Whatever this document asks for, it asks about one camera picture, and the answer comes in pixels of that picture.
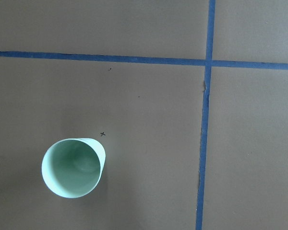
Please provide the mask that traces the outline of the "light green plastic cup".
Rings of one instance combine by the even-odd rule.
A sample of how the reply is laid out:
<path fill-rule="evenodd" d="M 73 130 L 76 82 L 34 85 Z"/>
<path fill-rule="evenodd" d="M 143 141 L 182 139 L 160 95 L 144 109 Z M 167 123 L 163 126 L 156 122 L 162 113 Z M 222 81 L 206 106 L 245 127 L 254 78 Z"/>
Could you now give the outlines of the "light green plastic cup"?
<path fill-rule="evenodd" d="M 98 185 L 106 161 L 100 142 L 92 138 L 68 138 L 45 152 L 41 173 L 46 186 L 64 198 L 79 198 Z"/>

